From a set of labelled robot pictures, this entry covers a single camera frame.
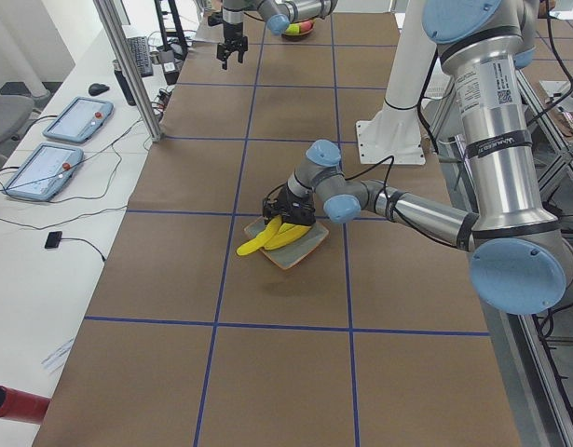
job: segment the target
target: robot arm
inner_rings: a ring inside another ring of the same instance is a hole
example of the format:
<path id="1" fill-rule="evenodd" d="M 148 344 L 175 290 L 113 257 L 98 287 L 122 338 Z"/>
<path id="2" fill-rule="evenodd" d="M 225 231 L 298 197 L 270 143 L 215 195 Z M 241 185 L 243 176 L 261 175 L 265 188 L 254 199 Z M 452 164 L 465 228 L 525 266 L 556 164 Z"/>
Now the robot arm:
<path id="1" fill-rule="evenodd" d="M 340 151 L 326 141 L 264 209 L 294 224 L 290 210 L 312 210 L 317 194 L 331 220 L 361 210 L 385 216 L 473 251 L 471 281 L 481 298 L 513 314 L 555 305 L 573 279 L 573 251 L 543 207 L 515 66 L 532 60 L 537 0 L 430 0 L 423 27 L 455 80 L 479 214 L 398 191 L 382 182 L 347 182 Z"/>
<path id="2" fill-rule="evenodd" d="M 267 28 L 275 35 L 286 31 L 291 23 L 298 21 L 325 19 L 334 12 L 337 0 L 224 0 L 222 5 L 222 22 L 224 42 L 218 44 L 217 58 L 222 61 L 222 68 L 228 68 L 228 58 L 234 52 L 239 54 L 242 63 L 244 54 L 249 50 L 247 36 L 244 35 L 244 11 L 254 7 Z"/>

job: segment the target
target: keyboard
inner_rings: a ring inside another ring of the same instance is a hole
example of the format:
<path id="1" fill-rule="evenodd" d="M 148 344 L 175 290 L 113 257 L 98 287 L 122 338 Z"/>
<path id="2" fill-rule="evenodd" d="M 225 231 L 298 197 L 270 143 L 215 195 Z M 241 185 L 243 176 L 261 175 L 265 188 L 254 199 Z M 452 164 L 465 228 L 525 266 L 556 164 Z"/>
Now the keyboard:
<path id="1" fill-rule="evenodd" d="M 133 54 L 133 59 L 137 63 L 141 77 L 153 76 L 154 67 L 152 67 L 152 61 L 149 58 L 147 37 L 130 37 L 127 39 L 127 43 L 129 44 L 130 52 Z"/>

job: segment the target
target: red cylinder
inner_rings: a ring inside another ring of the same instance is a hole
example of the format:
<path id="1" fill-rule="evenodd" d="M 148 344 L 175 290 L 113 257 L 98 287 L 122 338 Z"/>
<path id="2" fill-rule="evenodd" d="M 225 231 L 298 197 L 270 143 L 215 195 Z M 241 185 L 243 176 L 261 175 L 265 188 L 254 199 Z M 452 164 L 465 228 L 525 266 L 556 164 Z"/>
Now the red cylinder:
<path id="1" fill-rule="evenodd" d="M 41 424 L 49 404 L 49 398 L 0 386 L 0 417 L 3 419 Z"/>

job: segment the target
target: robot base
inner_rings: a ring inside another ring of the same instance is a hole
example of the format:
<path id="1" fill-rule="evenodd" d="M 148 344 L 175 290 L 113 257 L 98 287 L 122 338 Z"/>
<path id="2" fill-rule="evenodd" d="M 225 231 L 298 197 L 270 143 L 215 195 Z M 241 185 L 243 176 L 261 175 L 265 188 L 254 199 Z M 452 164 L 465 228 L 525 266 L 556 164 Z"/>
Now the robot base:
<path id="1" fill-rule="evenodd" d="M 384 134 L 379 131 L 383 124 L 381 116 L 382 111 L 377 113 L 373 121 L 357 122 L 361 163 L 374 164 L 386 156 L 394 156 L 396 165 L 424 165 L 425 156 L 420 145 L 420 129 L 416 119 L 398 122 L 390 138 L 380 138 L 380 134 Z"/>

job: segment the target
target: metal pole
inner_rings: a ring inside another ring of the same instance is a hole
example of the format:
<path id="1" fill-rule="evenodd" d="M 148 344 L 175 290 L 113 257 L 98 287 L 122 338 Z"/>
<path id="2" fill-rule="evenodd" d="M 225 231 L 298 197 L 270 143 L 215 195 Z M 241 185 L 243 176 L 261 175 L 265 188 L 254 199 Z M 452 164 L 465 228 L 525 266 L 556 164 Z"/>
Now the metal pole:
<path id="1" fill-rule="evenodd" d="M 115 52 L 116 58 L 118 59 L 120 69 L 122 70 L 123 75 L 127 78 L 130 91 L 137 103 L 137 108 L 139 109 L 143 122 L 149 131 L 149 135 L 153 142 L 159 142 L 162 138 L 162 130 L 157 122 L 156 116 L 154 115 L 154 110 L 152 109 L 149 96 L 147 95 L 147 91 L 143 85 L 135 60 L 130 53 L 125 33 L 122 30 L 122 23 L 118 17 L 118 12 L 116 11 L 114 2 L 113 0 L 93 0 L 93 3 L 98 9 L 103 29 L 108 35 L 108 40 L 110 40 L 112 50 Z"/>

